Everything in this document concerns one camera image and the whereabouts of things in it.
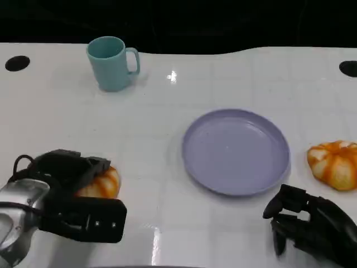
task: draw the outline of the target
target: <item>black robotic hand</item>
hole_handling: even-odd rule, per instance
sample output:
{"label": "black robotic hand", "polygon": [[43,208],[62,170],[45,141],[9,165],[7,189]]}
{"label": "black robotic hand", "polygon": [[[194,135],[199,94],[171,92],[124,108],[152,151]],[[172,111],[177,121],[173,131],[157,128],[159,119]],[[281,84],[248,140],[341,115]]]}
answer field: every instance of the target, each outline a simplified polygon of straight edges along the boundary
{"label": "black robotic hand", "polygon": [[[307,211],[310,219],[303,221],[283,214],[283,209]],[[286,239],[291,239],[300,250],[323,256],[345,268],[357,267],[357,226],[335,203],[283,184],[265,208],[263,218],[273,218],[274,249],[278,256],[284,253]]]}
{"label": "black robotic hand", "polygon": [[[31,161],[17,171],[20,159]],[[75,193],[107,171],[110,161],[99,157],[81,157],[79,152],[55,150],[33,159],[19,156],[9,183],[23,179],[43,181],[50,190],[41,200],[40,209],[1,202],[2,207],[16,206],[39,216],[38,228],[81,242],[117,243],[122,239],[127,209],[118,199],[77,197]]]}

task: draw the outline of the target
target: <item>robotic hand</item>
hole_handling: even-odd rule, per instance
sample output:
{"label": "robotic hand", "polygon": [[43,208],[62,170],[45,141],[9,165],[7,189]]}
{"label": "robotic hand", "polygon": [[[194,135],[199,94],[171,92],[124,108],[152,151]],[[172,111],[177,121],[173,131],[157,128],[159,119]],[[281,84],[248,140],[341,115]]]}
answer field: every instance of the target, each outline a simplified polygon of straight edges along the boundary
{"label": "robotic hand", "polygon": [[[22,158],[31,161],[17,171]],[[122,239],[127,209],[117,199],[76,197],[75,193],[110,167],[110,161],[56,150],[35,159],[22,155],[0,190],[0,267],[26,257],[35,230],[82,242]]]}
{"label": "robotic hand", "polygon": [[[283,214],[283,209],[307,211],[310,219],[303,221]],[[288,238],[300,250],[326,257],[345,268],[357,266],[357,226],[335,203],[283,184],[268,203],[263,218],[273,218],[274,249],[278,256],[284,253]]]}

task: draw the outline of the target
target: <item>plate rim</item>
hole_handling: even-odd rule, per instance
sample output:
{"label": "plate rim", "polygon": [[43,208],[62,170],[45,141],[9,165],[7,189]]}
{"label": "plate rim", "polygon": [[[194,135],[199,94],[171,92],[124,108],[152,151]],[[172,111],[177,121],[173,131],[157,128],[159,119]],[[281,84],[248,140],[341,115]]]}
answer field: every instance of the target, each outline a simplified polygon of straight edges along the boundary
{"label": "plate rim", "polygon": [[[260,117],[262,118],[263,120],[267,121],[271,126],[273,126],[273,128],[275,128],[279,135],[281,136],[282,140],[283,140],[283,143],[287,149],[287,165],[285,167],[285,169],[281,172],[281,174],[279,175],[279,178],[274,182],[272,183],[271,185],[267,186],[267,187],[264,187],[262,189],[259,189],[259,190],[254,190],[254,191],[250,191],[250,192],[246,192],[246,193],[225,193],[225,192],[222,192],[222,191],[219,191],[219,190],[216,190],[216,189],[213,189],[212,187],[209,187],[205,184],[203,184],[201,181],[197,180],[195,178],[195,176],[193,175],[193,172],[192,170],[189,168],[190,165],[189,163],[187,162],[187,158],[185,157],[185,152],[187,151],[187,149],[185,149],[185,145],[187,144],[187,140],[189,139],[188,136],[189,136],[189,133],[192,132],[192,130],[197,126],[199,125],[199,123],[204,120],[206,117],[210,117],[212,114],[217,114],[217,113],[230,113],[230,112],[240,112],[240,113],[247,113],[247,114],[250,114],[252,116],[255,116],[255,117]],[[289,143],[287,142],[287,139],[285,138],[283,132],[269,119],[265,118],[264,116],[261,116],[260,114],[256,114],[254,112],[251,112],[251,111],[248,111],[248,110],[244,110],[244,109],[238,109],[238,108],[228,108],[228,109],[217,109],[217,110],[213,110],[211,112],[208,112],[208,113],[205,113],[201,116],[199,116],[197,119],[195,119],[190,125],[189,127],[187,128],[187,130],[185,131],[185,134],[182,138],[182,141],[181,141],[181,157],[182,157],[182,160],[184,162],[184,167],[185,167],[185,170],[186,172],[189,174],[189,176],[191,178],[193,178],[197,183],[199,183],[200,185],[202,185],[203,187],[205,187],[206,189],[216,193],[216,194],[222,194],[222,195],[226,195],[226,196],[231,196],[231,197],[247,197],[247,196],[252,196],[252,195],[256,195],[256,194],[260,194],[260,193],[263,193],[263,192],[266,192],[274,187],[276,187],[277,185],[279,185],[280,183],[282,183],[287,177],[288,177],[288,174],[290,173],[290,170],[291,170],[291,152],[290,152],[290,147],[289,147]]]}

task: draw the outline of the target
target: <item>black cable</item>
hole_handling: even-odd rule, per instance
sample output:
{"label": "black cable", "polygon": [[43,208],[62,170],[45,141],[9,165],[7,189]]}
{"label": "black cable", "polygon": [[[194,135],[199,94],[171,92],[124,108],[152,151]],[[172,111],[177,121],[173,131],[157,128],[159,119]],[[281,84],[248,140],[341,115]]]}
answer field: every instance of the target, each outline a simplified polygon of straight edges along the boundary
{"label": "black cable", "polygon": [[17,165],[20,162],[20,160],[24,158],[29,159],[32,164],[34,163],[34,159],[30,155],[20,155],[18,158],[16,158],[15,163],[13,164],[13,171],[12,171],[12,176],[14,180],[16,179]]}
{"label": "black cable", "polygon": [[42,216],[42,212],[37,208],[32,208],[28,205],[14,203],[14,202],[0,202],[0,208],[17,208],[26,212],[32,212],[35,215]]}

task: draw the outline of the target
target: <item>purple plate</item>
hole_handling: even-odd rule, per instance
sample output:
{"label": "purple plate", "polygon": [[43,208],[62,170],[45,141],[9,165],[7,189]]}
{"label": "purple plate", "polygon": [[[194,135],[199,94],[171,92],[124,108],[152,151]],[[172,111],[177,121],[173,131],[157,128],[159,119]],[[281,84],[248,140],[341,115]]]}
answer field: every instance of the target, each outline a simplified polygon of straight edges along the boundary
{"label": "purple plate", "polygon": [[198,118],[182,144],[186,171],[226,195],[252,195],[279,184],[290,170],[289,146],[269,120],[239,109]]}

